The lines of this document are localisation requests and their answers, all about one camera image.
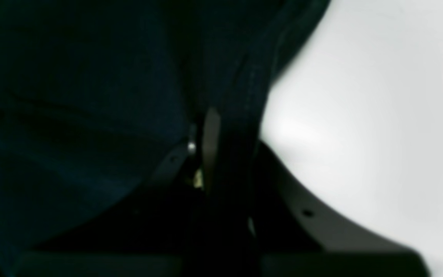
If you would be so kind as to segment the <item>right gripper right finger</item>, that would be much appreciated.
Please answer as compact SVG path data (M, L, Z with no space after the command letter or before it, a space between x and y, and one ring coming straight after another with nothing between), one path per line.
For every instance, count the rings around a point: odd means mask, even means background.
M253 222L263 277L429 277L420 254L347 219L260 144Z

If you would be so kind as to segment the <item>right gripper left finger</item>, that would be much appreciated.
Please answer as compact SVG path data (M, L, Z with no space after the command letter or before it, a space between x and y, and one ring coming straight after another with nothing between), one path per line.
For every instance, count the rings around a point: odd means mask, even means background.
M182 184L211 193L218 154L221 117L216 108L208 108L189 127L187 137L172 148L145 184L147 200L159 200Z

